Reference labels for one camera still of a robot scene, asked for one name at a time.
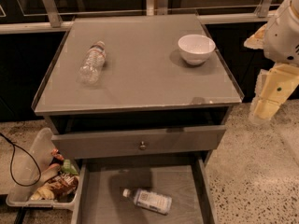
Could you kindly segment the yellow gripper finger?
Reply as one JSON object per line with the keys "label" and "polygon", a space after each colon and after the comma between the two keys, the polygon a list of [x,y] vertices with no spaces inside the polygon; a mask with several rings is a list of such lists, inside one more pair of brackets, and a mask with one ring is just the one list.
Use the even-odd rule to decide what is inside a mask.
{"label": "yellow gripper finger", "polygon": [[270,121],[299,85],[297,64],[275,63],[269,70],[261,70],[255,86],[255,97],[249,109],[252,124]]}
{"label": "yellow gripper finger", "polygon": [[260,27],[253,35],[247,38],[244,46],[249,49],[263,49],[263,39],[266,25]]}

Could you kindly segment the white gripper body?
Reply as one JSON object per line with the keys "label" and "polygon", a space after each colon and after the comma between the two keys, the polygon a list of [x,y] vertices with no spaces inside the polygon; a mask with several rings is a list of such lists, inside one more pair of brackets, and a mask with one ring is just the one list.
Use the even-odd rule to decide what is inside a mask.
{"label": "white gripper body", "polygon": [[284,0],[268,21],[263,53],[276,63],[299,64],[299,0]]}

